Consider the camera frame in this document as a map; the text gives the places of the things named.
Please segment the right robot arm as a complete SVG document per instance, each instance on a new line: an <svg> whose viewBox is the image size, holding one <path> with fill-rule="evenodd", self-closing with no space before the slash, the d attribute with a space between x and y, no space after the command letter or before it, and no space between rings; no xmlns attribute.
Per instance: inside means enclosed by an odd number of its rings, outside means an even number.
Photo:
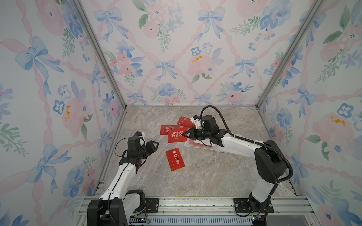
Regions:
<svg viewBox="0 0 362 226"><path fill-rule="evenodd" d="M231 132L217 107L208 105L206 108L216 110L224 129L219 128L216 119L211 115L205 115L205 110L202 109L200 115L191 118L194 126L184 132L183 137L199 142L209 140L219 152L253 158L259 179L246 202L247 211L267 214L271 197L278 185L293 176L291 163L274 141L257 141L236 135Z"/></svg>

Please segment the red card 100 percent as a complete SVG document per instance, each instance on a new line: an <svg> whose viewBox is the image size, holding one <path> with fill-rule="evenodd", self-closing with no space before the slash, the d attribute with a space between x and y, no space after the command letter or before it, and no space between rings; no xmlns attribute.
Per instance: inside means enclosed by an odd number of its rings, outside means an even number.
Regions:
<svg viewBox="0 0 362 226"><path fill-rule="evenodd" d="M183 161L179 148L166 151L166 156L171 171L176 171L185 167L185 163Z"/></svg>

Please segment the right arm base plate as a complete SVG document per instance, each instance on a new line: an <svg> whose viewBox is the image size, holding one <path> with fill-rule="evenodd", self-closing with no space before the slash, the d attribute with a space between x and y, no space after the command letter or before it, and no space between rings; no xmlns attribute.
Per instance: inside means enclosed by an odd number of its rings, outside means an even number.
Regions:
<svg viewBox="0 0 362 226"><path fill-rule="evenodd" d="M233 198L233 204L235 211L238 214L252 214L261 213L264 214L274 213L273 205L271 204L270 198L267 198L264 202L259 202L254 198Z"/></svg>

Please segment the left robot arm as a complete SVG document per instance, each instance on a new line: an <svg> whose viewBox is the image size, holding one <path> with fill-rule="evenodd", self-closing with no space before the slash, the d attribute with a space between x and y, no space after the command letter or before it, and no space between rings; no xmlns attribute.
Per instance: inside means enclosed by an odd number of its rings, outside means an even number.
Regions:
<svg viewBox="0 0 362 226"><path fill-rule="evenodd" d="M88 205L88 226L128 226L134 212L143 213L147 209L143 190L128 188L139 168L158 150L159 142L146 142L142 132L126 140L127 149L120 156L114 179L100 198Z"/></svg>

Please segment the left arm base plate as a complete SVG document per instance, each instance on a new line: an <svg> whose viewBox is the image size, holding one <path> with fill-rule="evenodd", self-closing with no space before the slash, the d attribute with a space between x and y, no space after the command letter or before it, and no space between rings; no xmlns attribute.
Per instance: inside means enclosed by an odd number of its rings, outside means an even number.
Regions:
<svg viewBox="0 0 362 226"><path fill-rule="evenodd" d="M140 206L135 209L134 213L158 213L159 198L141 198Z"/></svg>

